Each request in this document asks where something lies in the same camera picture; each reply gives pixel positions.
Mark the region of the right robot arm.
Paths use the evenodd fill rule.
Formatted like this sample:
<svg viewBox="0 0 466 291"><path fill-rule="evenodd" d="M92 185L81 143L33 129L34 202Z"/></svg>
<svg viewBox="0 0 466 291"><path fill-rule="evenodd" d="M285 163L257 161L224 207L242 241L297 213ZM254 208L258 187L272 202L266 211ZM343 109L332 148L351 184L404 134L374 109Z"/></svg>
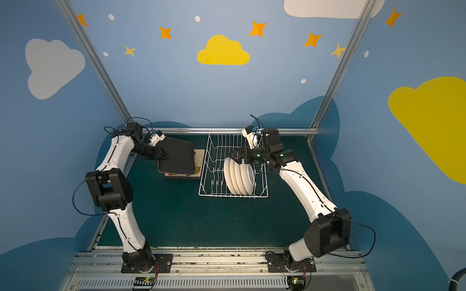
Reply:
<svg viewBox="0 0 466 291"><path fill-rule="evenodd" d="M241 131L248 145L233 150L227 160L235 166L252 163L267 164L276 170L297 196L306 211L310 226L303 238L284 249L284 260L288 267L312 257L322 257L341 247L350 240L351 214L347 209L338 209L308 176L302 163L292 150L285 150L280 133L275 128L261 130L248 126Z"/></svg>

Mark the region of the white round plate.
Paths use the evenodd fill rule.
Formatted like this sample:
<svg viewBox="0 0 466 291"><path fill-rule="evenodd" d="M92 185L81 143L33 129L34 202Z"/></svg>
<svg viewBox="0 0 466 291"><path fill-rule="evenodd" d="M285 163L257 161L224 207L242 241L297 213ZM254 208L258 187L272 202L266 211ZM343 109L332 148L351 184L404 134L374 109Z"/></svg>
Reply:
<svg viewBox="0 0 466 291"><path fill-rule="evenodd" d="M241 191L242 195L247 195L247 190L243 183L242 175L241 175L241 165L237 162L234 162L234 171L235 171L235 179L238 185L239 190Z"/></svg>
<svg viewBox="0 0 466 291"><path fill-rule="evenodd" d="M240 165L240 171L243 185L246 189L247 194L253 195L256 185L254 169L250 164L243 163Z"/></svg>
<svg viewBox="0 0 466 291"><path fill-rule="evenodd" d="M235 161L233 161L232 159L229 160L229 169L233 188L236 194L241 195L241 190L239 188L239 185L237 184L237 179L235 175Z"/></svg>
<svg viewBox="0 0 466 291"><path fill-rule="evenodd" d="M228 186L229 191L233 195L235 195L236 191L234 189L233 182L232 182L232 179L231 179L229 162L230 162L230 158L229 157L225 158L225 161L224 161L224 164L223 164L223 173L224 173L224 178L225 178L225 181L226 181L226 184Z"/></svg>

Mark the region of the black square floral plate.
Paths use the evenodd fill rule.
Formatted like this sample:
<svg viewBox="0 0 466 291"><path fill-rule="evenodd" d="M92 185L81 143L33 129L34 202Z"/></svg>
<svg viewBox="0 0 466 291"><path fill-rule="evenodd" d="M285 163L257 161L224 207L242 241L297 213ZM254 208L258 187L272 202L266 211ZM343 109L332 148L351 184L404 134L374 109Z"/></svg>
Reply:
<svg viewBox="0 0 466 291"><path fill-rule="evenodd" d="M167 179L200 179L201 178L201 173L197 173L197 174L165 173L165 178L167 178Z"/></svg>
<svg viewBox="0 0 466 291"><path fill-rule="evenodd" d="M194 164L195 164L195 177L201 177L203 170L203 164L205 160L205 150L195 149L194 150Z"/></svg>

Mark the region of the front aluminium rail bed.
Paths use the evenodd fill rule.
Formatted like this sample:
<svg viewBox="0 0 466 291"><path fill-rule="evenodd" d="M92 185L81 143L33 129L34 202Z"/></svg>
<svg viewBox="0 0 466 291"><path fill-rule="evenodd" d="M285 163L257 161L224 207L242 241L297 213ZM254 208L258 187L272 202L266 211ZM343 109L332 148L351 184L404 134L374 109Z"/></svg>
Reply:
<svg viewBox="0 0 466 291"><path fill-rule="evenodd" d="M373 291L358 252L337 251L313 259L316 272L270 273L264 254L283 253L266 247L159 247L154 254L173 254L168 274L122 274L121 249L99 247L76 254L62 291L132 291L136 277L154 276L152 291L287 291L286 279L306 279L307 291Z"/></svg>

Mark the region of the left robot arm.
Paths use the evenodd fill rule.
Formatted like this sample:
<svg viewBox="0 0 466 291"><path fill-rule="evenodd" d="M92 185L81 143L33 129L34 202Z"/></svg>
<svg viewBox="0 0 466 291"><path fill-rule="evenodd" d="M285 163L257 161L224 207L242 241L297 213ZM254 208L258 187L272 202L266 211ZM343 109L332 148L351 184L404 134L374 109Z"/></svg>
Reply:
<svg viewBox="0 0 466 291"><path fill-rule="evenodd" d="M111 142L103 162L93 172L86 174L85 182L94 204L113 221L123 244L123 265L131 272L150 272L155 259L147 239L135 218L132 201L133 188L124 174L125 165L132 152L150 160L166 160L168 155L159 144L165 135L159 130L148 133L143 126L130 122L125 129L110 133Z"/></svg>

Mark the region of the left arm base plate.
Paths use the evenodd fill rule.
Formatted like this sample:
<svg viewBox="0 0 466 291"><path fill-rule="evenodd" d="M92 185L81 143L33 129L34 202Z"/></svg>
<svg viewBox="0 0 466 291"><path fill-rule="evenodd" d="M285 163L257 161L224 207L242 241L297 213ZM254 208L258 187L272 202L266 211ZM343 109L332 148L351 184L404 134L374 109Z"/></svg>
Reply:
<svg viewBox="0 0 466 291"><path fill-rule="evenodd" d="M142 255L123 253L122 274L168 274L171 271L173 254Z"/></svg>

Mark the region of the left aluminium frame post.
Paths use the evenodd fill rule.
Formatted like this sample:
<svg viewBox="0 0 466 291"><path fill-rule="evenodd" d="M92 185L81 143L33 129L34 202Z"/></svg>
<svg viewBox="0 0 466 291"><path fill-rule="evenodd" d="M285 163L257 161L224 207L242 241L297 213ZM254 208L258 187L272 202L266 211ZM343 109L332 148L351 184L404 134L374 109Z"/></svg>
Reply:
<svg viewBox="0 0 466 291"><path fill-rule="evenodd" d="M127 108L125 102L123 101L117 87L114 82L111 80L111 77L106 70L100 55L98 54L96 48L92 44L91 39L85 31L85 26L80 23L78 15L75 13L75 10L70 1L64 0L55 0L55 4L63 15L64 19L68 23L71 31L75 35L76 39L80 43L85 54L89 58L93 68L95 69L97 75L99 76L104 87L108 91L111 99L116 105L118 111L123 117L124 121L128 121L131 118L129 109Z"/></svg>

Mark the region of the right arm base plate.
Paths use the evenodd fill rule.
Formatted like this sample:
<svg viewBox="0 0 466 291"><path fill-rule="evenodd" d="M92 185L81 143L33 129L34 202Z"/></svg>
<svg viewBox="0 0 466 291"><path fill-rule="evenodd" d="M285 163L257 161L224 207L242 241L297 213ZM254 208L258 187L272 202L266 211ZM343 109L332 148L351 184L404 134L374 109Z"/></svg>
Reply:
<svg viewBox="0 0 466 291"><path fill-rule="evenodd" d="M266 252L264 257L270 273L316 272L316 264L312 258L295 261L288 253L275 252Z"/></svg>

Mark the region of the aluminium rear frame rail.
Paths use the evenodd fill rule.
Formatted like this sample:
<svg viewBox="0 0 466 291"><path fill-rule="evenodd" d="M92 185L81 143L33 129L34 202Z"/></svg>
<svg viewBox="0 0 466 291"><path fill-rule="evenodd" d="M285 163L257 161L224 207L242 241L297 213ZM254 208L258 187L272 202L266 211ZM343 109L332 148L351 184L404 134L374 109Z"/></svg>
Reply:
<svg viewBox="0 0 466 291"><path fill-rule="evenodd" d="M208 135L213 133L241 133L241 128L154 127L165 135ZM281 135L318 135L315 128L278 128Z"/></svg>

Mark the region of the right controller board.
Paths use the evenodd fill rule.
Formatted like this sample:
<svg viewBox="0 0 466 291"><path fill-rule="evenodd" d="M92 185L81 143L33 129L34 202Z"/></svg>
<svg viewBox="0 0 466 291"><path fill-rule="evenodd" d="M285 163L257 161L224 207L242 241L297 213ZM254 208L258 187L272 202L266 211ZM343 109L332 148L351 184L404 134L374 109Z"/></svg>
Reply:
<svg viewBox="0 0 466 291"><path fill-rule="evenodd" d="M306 287L306 279L288 276L286 279L288 291L303 291Z"/></svg>

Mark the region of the right aluminium frame post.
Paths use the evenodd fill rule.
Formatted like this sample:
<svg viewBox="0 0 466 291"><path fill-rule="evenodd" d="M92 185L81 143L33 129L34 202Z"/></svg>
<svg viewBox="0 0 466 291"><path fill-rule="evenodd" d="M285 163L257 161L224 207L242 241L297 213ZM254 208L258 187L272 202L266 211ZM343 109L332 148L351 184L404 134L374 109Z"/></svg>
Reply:
<svg viewBox="0 0 466 291"><path fill-rule="evenodd" d="M320 106L318 107L318 110L313 118L313 122L311 123L310 129L315 130L316 133L307 135L307 143L309 146L311 146L311 141L313 140L314 136L319 134L320 124L322 123L322 120L324 119L324 116L337 92L339 84L343 80L344 74L346 73L348 66L351 63L353 55L356 52L362 37L364 36L366 28L372 19L372 13L375 11L377 3L378 1L376 0L369 0L366 1L365 5L363 6L360 17L358 18L348 40L346 49L343 51L343 56L340 58L336 71L331 79L330 85L320 103Z"/></svg>

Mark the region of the left controller board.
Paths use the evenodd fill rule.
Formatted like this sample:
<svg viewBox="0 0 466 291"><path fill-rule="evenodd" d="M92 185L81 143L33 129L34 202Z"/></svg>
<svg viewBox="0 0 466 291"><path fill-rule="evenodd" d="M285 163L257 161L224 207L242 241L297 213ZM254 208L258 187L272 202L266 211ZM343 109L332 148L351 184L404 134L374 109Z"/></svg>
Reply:
<svg viewBox="0 0 466 291"><path fill-rule="evenodd" d="M133 281L133 291L151 291L156 283L154 276L136 277Z"/></svg>

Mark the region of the controller board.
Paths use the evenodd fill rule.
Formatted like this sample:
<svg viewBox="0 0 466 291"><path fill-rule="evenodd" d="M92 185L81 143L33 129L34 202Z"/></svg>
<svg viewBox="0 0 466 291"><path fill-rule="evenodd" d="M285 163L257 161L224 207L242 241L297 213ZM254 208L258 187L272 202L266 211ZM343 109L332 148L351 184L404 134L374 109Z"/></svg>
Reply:
<svg viewBox="0 0 466 291"><path fill-rule="evenodd" d="M156 283L154 276L136 277L133 281L133 291L151 291Z"/></svg>
<svg viewBox="0 0 466 291"><path fill-rule="evenodd" d="M303 291L306 287L306 279L288 276L286 279L288 291Z"/></svg>

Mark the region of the aluminium frame post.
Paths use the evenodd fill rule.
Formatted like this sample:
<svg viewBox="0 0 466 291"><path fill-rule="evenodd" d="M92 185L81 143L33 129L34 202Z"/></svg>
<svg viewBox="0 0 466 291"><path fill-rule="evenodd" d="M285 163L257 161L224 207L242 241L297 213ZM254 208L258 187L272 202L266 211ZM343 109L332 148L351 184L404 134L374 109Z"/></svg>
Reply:
<svg viewBox="0 0 466 291"><path fill-rule="evenodd" d="M78 15L75 13L75 10L70 1L64 0L55 0L55 4L63 15L64 19L68 23L71 31L75 35L76 39L80 43L85 54L89 58L93 68L95 69L97 75L99 76L104 87L108 91L111 99L116 105L118 111L123 117L124 121L128 121L131 118L129 109L127 108L125 102L123 101L117 87L114 82L111 80L111 77L106 70L100 55L98 54L96 48L92 44L91 39L85 31L85 26L80 23Z"/></svg>
<svg viewBox="0 0 466 291"><path fill-rule="evenodd" d="M369 0L366 1L365 5L363 6L360 17L358 18L348 40L346 49L343 51L343 56L340 58L336 71L331 79L330 85L320 103L320 106L318 107L318 110L313 118L313 122L311 123L310 129L315 130L316 133L307 135L307 143L309 146L311 146L311 141L313 140L314 136L319 134L320 124L322 123L322 120L324 119L324 116L337 92L339 84L343 80L344 74L346 73L348 66L351 63L353 55L356 52L362 37L364 36L366 28L372 19L372 13L375 11L377 3L378 1L376 0Z"/></svg>

